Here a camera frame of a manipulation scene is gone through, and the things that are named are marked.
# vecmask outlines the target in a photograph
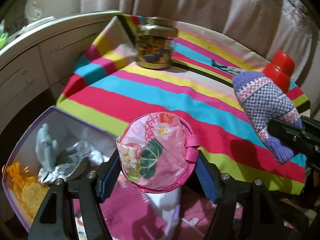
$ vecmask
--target purple knitted mitten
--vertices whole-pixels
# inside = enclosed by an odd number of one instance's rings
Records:
[[[302,128],[301,119],[291,100],[263,73],[246,71],[233,80],[236,98],[263,144],[281,164],[294,153],[281,141],[268,133],[269,120],[276,118]]]

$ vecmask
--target white flower print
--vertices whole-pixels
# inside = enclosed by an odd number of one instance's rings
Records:
[[[172,129],[166,122],[156,123],[152,130],[156,137],[161,137],[163,140],[167,140],[172,135]]]
[[[120,159],[122,166],[125,169],[136,168],[138,160],[135,158],[137,155],[137,148],[120,145]]]

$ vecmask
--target striped tablecloth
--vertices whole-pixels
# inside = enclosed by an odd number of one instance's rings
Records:
[[[260,178],[270,190],[299,194],[305,156],[280,165],[239,106],[224,66],[261,71],[267,61],[241,44],[198,26],[178,23],[173,67],[149,70],[134,62],[134,35],[142,17],[119,15],[76,64],[57,106],[119,136],[135,118],[175,113],[201,138],[201,150],[237,180]],[[287,96],[300,113],[310,102],[293,82]]]

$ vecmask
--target red bottle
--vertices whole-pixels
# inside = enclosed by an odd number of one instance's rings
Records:
[[[290,86],[290,77],[294,71],[294,61],[283,51],[278,50],[262,71],[286,94]]]

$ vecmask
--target floral pouch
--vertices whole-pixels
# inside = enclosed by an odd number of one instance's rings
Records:
[[[163,193],[187,181],[200,141],[184,119],[158,112],[130,123],[116,144],[125,177],[143,192]]]

